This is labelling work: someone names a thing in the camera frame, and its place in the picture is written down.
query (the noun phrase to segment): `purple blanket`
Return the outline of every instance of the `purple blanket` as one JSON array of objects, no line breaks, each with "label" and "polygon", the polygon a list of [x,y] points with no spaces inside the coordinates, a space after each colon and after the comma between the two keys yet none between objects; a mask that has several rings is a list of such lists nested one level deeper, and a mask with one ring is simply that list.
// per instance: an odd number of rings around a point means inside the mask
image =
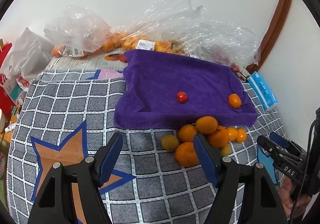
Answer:
[{"label": "purple blanket", "polygon": [[[222,126],[252,126],[256,110],[237,76],[226,66],[200,59],[155,51],[125,53],[124,78],[128,91],[116,105],[115,123],[123,129],[179,129],[203,116],[213,116]],[[175,95],[188,95],[184,104]],[[236,93],[239,109],[228,104]]]}]

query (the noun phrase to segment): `metal bolt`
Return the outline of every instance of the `metal bolt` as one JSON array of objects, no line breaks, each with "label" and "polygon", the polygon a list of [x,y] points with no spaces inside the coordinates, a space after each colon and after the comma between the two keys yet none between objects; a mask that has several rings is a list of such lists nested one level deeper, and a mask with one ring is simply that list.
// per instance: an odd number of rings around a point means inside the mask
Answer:
[{"label": "metal bolt", "polygon": [[262,163],[256,163],[256,167],[259,168],[259,169],[262,169],[263,168],[263,164]]},{"label": "metal bolt", "polygon": [[61,166],[61,164],[59,163],[59,162],[55,162],[53,165],[52,165],[52,167],[54,168],[54,169],[57,169],[57,168],[59,168]]},{"label": "metal bolt", "polygon": [[230,157],[223,157],[222,160],[226,163],[230,163],[231,162],[231,158]]},{"label": "metal bolt", "polygon": [[93,157],[86,157],[86,159],[85,159],[85,161],[86,161],[87,163],[91,163],[93,160],[94,160]]}]

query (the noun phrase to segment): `gray plaid cloth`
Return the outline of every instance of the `gray plaid cloth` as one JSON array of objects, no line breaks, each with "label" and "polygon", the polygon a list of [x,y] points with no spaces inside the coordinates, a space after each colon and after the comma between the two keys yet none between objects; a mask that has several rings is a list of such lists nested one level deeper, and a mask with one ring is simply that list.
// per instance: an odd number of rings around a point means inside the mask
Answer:
[{"label": "gray plaid cloth", "polygon": [[[86,80],[95,72],[47,70],[30,85],[9,150],[7,188],[13,219],[27,223],[33,204],[30,198],[39,168],[30,136],[59,145],[86,119],[88,153],[95,154],[115,131],[121,132],[124,145],[115,169],[137,176],[102,195],[114,224],[202,224],[216,191],[201,166],[183,168],[175,161],[174,152],[162,148],[161,138],[176,134],[175,130],[116,128],[114,110],[126,90],[125,81]],[[243,87],[259,116],[254,126],[246,128],[244,143],[231,143],[230,156],[238,163],[253,165],[257,137],[271,132],[284,137],[285,132],[278,112],[265,112],[250,85],[244,83]],[[239,217],[243,190],[244,185],[239,185],[230,223],[236,223]]]}]

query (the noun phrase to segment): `cherry tomato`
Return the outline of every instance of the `cherry tomato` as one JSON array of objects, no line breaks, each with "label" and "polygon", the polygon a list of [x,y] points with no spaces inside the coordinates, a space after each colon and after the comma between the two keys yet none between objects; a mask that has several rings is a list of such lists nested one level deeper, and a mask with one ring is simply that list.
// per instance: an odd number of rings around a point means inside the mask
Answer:
[{"label": "cherry tomato", "polygon": [[185,103],[188,100],[188,96],[185,92],[178,92],[176,98],[179,103]]},{"label": "cherry tomato", "polygon": [[127,58],[124,56],[124,54],[120,54],[120,55],[119,55],[119,60],[120,60],[121,62],[128,62],[128,61],[127,61]]}]

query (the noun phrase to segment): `blue and white package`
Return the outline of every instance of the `blue and white package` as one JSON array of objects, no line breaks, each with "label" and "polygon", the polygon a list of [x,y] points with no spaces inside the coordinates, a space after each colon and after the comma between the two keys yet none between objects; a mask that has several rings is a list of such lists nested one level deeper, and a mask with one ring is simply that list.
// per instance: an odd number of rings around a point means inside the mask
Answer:
[{"label": "blue and white package", "polygon": [[247,81],[255,91],[265,111],[269,111],[278,105],[277,98],[260,73],[253,72],[247,78]]}]

